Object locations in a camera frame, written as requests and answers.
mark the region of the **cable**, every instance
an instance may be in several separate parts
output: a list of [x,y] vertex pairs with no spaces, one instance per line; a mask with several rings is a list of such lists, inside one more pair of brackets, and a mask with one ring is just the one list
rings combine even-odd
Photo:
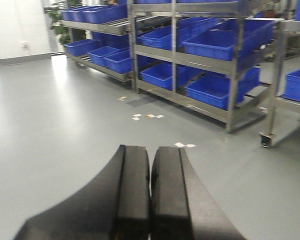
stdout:
[[8,67],[8,66],[22,65],[22,64],[24,64],[24,62],[13,63],[13,64],[7,64],[7,65],[1,65],[1,66],[0,66],[0,69],[3,69],[4,67]]

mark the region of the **shelf caster wheel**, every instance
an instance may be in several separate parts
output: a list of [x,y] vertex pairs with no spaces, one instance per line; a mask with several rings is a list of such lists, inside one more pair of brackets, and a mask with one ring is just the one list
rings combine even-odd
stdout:
[[272,143],[272,139],[267,136],[261,136],[261,146],[264,148],[270,148]]

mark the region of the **gray epoxy floor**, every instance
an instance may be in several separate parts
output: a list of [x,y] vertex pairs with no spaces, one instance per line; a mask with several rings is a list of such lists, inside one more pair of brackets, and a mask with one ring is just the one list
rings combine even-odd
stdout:
[[[216,121],[160,98],[127,104],[143,97],[64,56],[1,68],[0,240],[85,185],[119,144],[147,147],[152,161],[158,146],[176,142],[196,145],[187,149],[195,170],[247,239],[300,240],[298,114],[278,111],[278,133],[292,134],[265,149],[263,121],[228,135]],[[133,114],[165,117],[133,121]]]

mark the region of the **stainless steel shelf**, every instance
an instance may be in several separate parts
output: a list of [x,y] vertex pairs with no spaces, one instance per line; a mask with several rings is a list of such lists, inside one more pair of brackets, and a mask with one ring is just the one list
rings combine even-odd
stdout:
[[300,21],[286,20],[282,21],[282,24],[284,31],[300,33]]
[[[136,81],[136,84],[139,89],[145,90],[149,93],[167,99],[171,102],[192,109],[198,113],[217,119],[223,123],[228,122],[227,117],[229,112],[226,110],[195,100],[177,92],[173,92],[165,88],[153,85],[140,79]],[[252,108],[258,106],[262,101],[264,101],[268,97],[269,93],[270,89],[268,87],[264,87],[264,89],[257,96],[250,99],[244,104],[240,104],[240,107],[237,107],[234,111],[235,118],[241,118]]]
[[94,24],[94,23],[78,22],[78,21],[64,21],[64,20],[61,20],[61,23],[66,27],[73,28],[73,29],[82,29],[82,30],[112,34],[117,36],[123,36],[128,34],[128,26],[129,26],[129,21],[127,18],[118,21],[107,22],[103,24]]
[[112,78],[119,80],[122,83],[126,83],[126,82],[130,81],[131,78],[133,77],[132,71],[121,74],[121,73],[112,71],[112,70],[108,69],[107,67],[94,64],[90,61],[90,57],[87,54],[82,55],[82,56],[73,56],[71,54],[68,54],[67,52],[65,54],[68,58],[74,60],[75,62],[86,65],[92,69],[95,69],[95,70],[98,70],[99,72],[107,74],[107,75],[111,76]]
[[[176,3],[176,16],[216,16],[231,18],[236,17],[238,13],[242,16],[254,15],[269,3],[276,3],[277,0],[244,0],[241,6],[238,1],[228,2],[194,2],[194,3]],[[160,4],[133,4],[132,11],[135,16],[167,16],[173,15],[172,3]]]
[[277,47],[275,51],[275,69],[272,78],[272,86],[270,91],[268,115],[265,119],[265,130],[260,133],[261,145],[269,148],[272,146],[274,138],[274,126],[276,108],[285,109],[300,114],[300,102],[285,99],[278,96],[278,89],[281,85],[281,79],[283,74],[284,60],[286,56],[286,49],[288,45],[288,37],[291,33],[300,33],[300,21],[284,20],[279,23]]
[[[136,24],[141,29],[141,28],[163,24],[169,19],[170,18],[168,17],[162,17],[162,16],[143,16],[143,17],[138,17],[136,19]],[[103,24],[94,24],[94,23],[78,22],[78,21],[65,21],[65,20],[61,20],[61,23],[66,27],[72,29],[82,29],[82,30],[117,35],[117,36],[127,35],[130,28],[130,23],[128,18],[124,18],[112,22],[106,22]]]
[[285,99],[278,96],[274,99],[274,106],[300,114],[300,102],[298,101]]
[[159,97],[167,99],[171,102],[177,103],[179,105],[185,106],[201,114],[207,115],[211,118],[217,119],[223,123],[227,122],[228,111],[223,109],[205,104],[201,101],[189,98],[187,96],[181,95],[179,93],[164,89],[162,87],[150,84],[148,82],[137,79],[137,87],[139,89],[145,90],[149,93],[155,94]]
[[[137,55],[172,62],[173,52],[170,50],[164,50],[160,48],[137,44],[134,46],[134,49]],[[232,61],[219,60],[215,58],[197,56],[182,52],[175,53],[175,62],[177,64],[227,75],[231,74],[231,70],[234,67],[234,63]]]
[[[276,42],[273,41],[265,46],[264,49],[255,51],[254,54],[246,57],[241,60],[238,65],[238,71],[242,74],[245,73],[248,69],[252,68],[263,57],[267,54],[270,54],[275,51]],[[142,55],[154,59],[159,59],[167,62],[172,62],[172,51],[164,50],[155,47],[143,46],[136,44],[134,46],[135,53],[137,55]],[[197,56],[193,54],[187,54],[183,52],[175,53],[175,63],[185,66],[190,66],[198,69],[203,69],[215,73],[226,74],[231,76],[232,70],[236,66],[236,63],[233,61],[220,60],[216,58]]]
[[[196,3],[177,3],[178,0],[172,0],[172,3],[160,4],[133,4],[133,0],[128,1],[129,20],[131,23],[138,16],[165,16],[171,17],[171,42],[172,50],[164,50],[154,47],[139,45],[134,41],[137,35],[137,29],[131,26],[131,54],[134,59],[134,79],[132,82],[133,88],[139,89],[158,95],[174,103],[180,104],[194,111],[217,119],[225,123],[225,128],[228,133],[233,133],[239,120],[246,119],[246,115],[254,112],[257,106],[265,100],[270,89],[266,88],[257,96],[248,96],[245,102],[236,105],[238,94],[239,80],[243,73],[251,67],[254,67],[264,55],[274,51],[275,41],[267,44],[264,49],[255,51],[247,58],[240,59],[240,49],[243,44],[244,18],[254,15],[258,11],[265,9],[269,3],[276,3],[278,0],[238,0],[228,2],[196,2]],[[177,51],[177,20],[179,17],[222,17],[238,19],[238,29],[235,31],[236,41],[233,49],[233,59],[230,61],[220,60],[215,58],[197,56]],[[137,55],[146,56],[162,61],[168,61],[172,64],[172,90],[149,84],[138,79],[138,58]],[[177,67],[176,65],[185,65],[206,71],[225,74],[230,77],[229,80],[229,98],[228,110],[208,105],[206,103],[189,98],[177,91]],[[252,114],[252,121],[259,119]]]

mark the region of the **potted plant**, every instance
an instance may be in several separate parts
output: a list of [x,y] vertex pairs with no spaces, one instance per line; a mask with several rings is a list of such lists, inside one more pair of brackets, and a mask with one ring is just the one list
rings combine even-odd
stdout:
[[[79,0],[69,0],[69,2],[71,8],[82,6],[82,3],[79,3]],[[50,29],[54,30],[55,35],[58,37],[59,42],[62,45],[70,42],[69,29],[64,25],[62,25],[60,22],[60,20],[62,20],[62,16],[59,10],[65,10],[65,9],[67,9],[66,1],[60,0],[56,3],[53,3],[51,9],[46,11],[46,13],[51,18]],[[72,31],[76,41],[86,39],[85,30],[72,29]]]

